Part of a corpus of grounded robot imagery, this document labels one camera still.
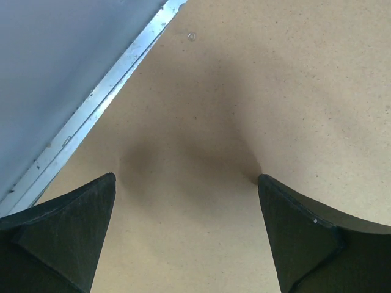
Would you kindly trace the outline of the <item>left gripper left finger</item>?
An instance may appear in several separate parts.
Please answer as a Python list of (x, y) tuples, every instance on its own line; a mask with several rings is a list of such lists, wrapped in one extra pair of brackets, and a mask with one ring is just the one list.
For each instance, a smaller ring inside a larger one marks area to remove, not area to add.
[(1, 292), (90, 292), (116, 177), (1, 218)]

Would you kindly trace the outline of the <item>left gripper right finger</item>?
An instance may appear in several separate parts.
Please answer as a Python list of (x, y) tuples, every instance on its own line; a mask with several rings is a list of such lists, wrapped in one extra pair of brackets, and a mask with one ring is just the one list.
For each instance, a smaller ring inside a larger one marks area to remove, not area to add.
[(281, 292), (390, 292), (390, 227), (346, 214), (273, 177), (258, 194)]

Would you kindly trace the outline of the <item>brown cardboard backing board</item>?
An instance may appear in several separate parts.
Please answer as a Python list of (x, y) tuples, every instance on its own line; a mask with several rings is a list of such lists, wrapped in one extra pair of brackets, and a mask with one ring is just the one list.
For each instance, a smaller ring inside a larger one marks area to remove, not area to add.
[(93, 292), (278, 292), (259, 174), (390, 224), (390, 2), (188, 1), (42, 200), (107, 172)]

